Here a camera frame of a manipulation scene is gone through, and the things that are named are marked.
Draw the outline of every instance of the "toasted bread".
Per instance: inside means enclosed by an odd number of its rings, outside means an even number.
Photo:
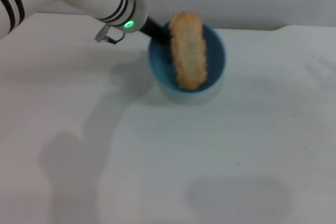
[[[194,13],[176,13],[169,24],[169,29],[179,87],[196,90],[207,79],[202,20]]]

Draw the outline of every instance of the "white table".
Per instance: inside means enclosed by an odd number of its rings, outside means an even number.
[[[218,30],[220,95],[168,101],[149,39],[35,14],[0,43],[2,224],[336,221],[336,28]]]

